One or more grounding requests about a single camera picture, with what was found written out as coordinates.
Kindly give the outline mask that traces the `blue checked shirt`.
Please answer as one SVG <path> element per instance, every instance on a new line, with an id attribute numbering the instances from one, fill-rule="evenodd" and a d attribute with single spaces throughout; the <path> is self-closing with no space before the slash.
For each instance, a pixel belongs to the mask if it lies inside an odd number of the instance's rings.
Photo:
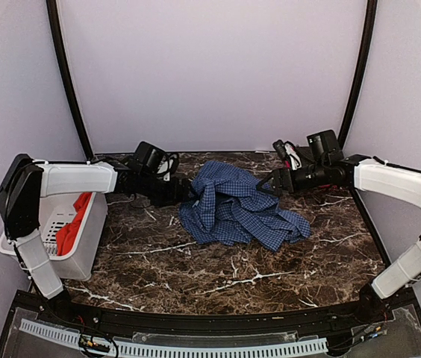
<path id="1" fill-rule="evenodd" d="M 232 246 L 256 239 L 273 252 L 284 242 L 307 239 L 309 221 L 281 209 L 278 198 L 257 190 L 258 182 L 244 169 L 207 161 L 192 181 L 192 198 L 179 207 L 182 227 L 201 245 Z"/>

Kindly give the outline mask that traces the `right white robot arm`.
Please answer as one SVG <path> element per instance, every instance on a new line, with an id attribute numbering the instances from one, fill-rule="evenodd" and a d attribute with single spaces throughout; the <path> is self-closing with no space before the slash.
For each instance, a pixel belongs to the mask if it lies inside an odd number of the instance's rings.
<path id="1" fill-rule="evenodd" d="M 284 191 L 293 193 L 325 185 L 376 192 L 421 209 L 420 170 L 360 154 L 335 161 L 319 160 L 299 169 L 275 169 L 256 188 L 279 196 Z M 390 299 L 420 277 L 421 235 L 397 260 L 360 289 L 358 302 L 352 308 L 353 318 L 361 324 L 381 318 Z"/>

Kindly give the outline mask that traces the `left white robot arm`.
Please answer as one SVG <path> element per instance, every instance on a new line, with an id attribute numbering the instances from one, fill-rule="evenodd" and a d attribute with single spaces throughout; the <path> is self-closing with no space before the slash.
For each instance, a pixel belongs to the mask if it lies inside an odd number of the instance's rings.
<path id="1" fill-rule="evenodd" d="M 75 217 L 72 202 L 82 193 L 90 200 L 72 248 L 52 253 L 54 235 Z M 107 215 L 105 194 L 147 197 L 155 207 L 181 203 L 194 193 L 188 179 L 168 171 L 150 174 L 116 160 L 62 163 L 34 160 L 19 154 L 0 185 L 0 216 L 4 233 L 0 252 L 15 255 L 37 291 L 51 299 L 47 311 L 61 325 L 77 318 L 65 298 L 62 281 L 89 280 Z"/>

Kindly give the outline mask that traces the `white plastic laundry basket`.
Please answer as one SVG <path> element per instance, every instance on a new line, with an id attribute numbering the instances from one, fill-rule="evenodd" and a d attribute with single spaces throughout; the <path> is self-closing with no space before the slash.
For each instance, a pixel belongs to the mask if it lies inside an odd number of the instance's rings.
<path id="1" fill-rule="evenodd" d="M 57 275 L 62 279 L 86 281 L 91 278 L 97 247 L 107 216 L 107 202 L 101 193 L 91 195 L 72 249 L 65 255 L 59 255 L 56 234 L 74 219 L 76 211 L 73 204 L 77 199 L 77 194 L 42 198 L 39 215 L 40 232 Z"/>

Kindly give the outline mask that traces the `orange garment in basket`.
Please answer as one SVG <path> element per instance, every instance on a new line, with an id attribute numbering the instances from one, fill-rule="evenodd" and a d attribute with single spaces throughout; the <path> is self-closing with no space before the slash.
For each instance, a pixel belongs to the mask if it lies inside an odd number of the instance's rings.
<path id="1" fill-rule="evenodd" d="M 74 219 L 57 232 L 56 242 L 58 256 L 64 256 L 72 250 L 91 196 L 91 192 L 83 192 L 79 195 L 78 199 L 73 204 L 75 209 Z"/>

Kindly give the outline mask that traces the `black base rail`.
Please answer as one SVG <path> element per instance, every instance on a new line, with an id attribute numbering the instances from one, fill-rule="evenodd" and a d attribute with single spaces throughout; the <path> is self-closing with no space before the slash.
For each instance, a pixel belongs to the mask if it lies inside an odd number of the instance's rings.
<path id="1" fill-rule="evenodd" d="M 357 301 L 282 313 L 255 315 L 169 315 L 113 310 L 77 304 L 69 297 L 52 302 L 37 294 L 19 290 L 10 307 L 14 313 L 21 308 L 37 315 L 38 319 L 85 333 L 131 337 L 141 333 L 181 334 L 185 336 L 243 335 L 277 333 L 295 330 L 299 335 L 318 334 L 329 337 L 330 348 L 347 347 L 356 340 L 356 327 L 368 330 L 385 324 L 395 317 L 394 311 L 405 304 L 416 304 L 411 289 L 396 293 L 387 306 L 366 314 Z"/>

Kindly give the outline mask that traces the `right black frame post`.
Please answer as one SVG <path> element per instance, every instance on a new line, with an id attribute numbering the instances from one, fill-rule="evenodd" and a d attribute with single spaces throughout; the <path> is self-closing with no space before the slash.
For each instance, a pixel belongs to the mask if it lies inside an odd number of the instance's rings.
<path id="1" fill-rule="evenodd" d="M 341 148 L 344 148 L 346 140 L 349 137 L 349 131 L 354 119 L 356 107 L 358 104 L 358 99 L 361 93 L 361 88 L 364 81 L 364 76 L 367 67 L 367 61 L 369 57 L 369 51 L 372 42 L 372 36 L 375 26 L 375 19 L 377 14 L 378 1 L 377 0 L 368 0 L 364 25 L 361 36 L 361 43 L 358 51 L 358 58 L 355 65 L 355 73 L 352 79 L 351 89 L 349 91 L 349 97 L 346 104 L 346 109 L 343 115 L 342 123 L 340 126 L 339 134 L 337 140 Z"/>

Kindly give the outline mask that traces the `black frame post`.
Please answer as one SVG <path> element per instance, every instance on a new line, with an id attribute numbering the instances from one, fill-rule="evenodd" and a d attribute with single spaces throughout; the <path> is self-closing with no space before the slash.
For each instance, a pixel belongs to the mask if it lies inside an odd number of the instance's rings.
<path id="1" fill-rule="evenodd" d="M 346 109 L 343 115 L 342 123 L 340 126 L 339 134 L 337 140 L 341 148 L 344 148 L 346 140 L 349 137 L 349 131 L 354 119 L 356 107 L 358 104 L 358 99 L 361 93 L 361 88 L 364 81 L 364 76 L 367 67 L 367 61 L 369 57 L 369 51 L 372 42 L 372 36 L 375 26 L 375 19 L 377 14 L 378 1 L 377 0 L 368 0 L 364 25 L 361 36 L 361 43 L 358 51 L 358 58 L 355 65 L 355 73 L 352 79 L 351 89 L 349 91 L 349 97 L 346 104 Z"/>
<path id="2" fill-rule="evenodd" d="M 60 16 L 58 13 L 58 1 L 46 0 L 46 10 L 49 19 L 49 27 L 52 35 L 55 57 L 57 60 L 66 100 L 72 116 L 72 121 L 78 135 L 81 149 L 84 152 L 84 156 L 88 160 L 91 160 L 94 158 L 94 153 L 87 134 L 87 130 L 85 128 L 83 117 L 81 115 L 78 104 L 78 97 L 75 92 L 72 74 L 66 56 L 64 38 L 60 26 Z"/>

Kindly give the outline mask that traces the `left black frame post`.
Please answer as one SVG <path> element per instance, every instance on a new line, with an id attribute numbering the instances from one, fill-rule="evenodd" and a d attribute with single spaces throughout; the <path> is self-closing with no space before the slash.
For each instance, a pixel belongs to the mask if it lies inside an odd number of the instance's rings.
<path id="1" fill-rule="evenodd" d="M 91 160 L 94 158 L 94 153 L 87 134 L 87 130 L 85 128 L 83 117 L 81 115 L 78 104 L 78 97 L 75 92 L 72 74 L 66 56 L 64 38 L 60 26 L 60 16 L 58 13 L 58 1 L 46 0 L 46 10 L 49 19 L 49 27 L 52 35 L 55 57 L 57 60 L 66 100 L 72 116 L 72 121 L 78 135 L 81 149 L 84 152 L 84 156 L 88 160 Z"/>

